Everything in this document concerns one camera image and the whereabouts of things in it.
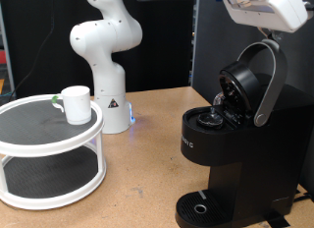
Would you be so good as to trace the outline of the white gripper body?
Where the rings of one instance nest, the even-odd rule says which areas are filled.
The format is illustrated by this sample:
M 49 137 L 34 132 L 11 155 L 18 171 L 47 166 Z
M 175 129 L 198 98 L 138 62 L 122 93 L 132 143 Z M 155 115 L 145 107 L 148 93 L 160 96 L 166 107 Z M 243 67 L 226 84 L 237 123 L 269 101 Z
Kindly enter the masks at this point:
M 296 32 L 309 19 L 303 0 L 223 0 L 231 18 L 241 25 Z

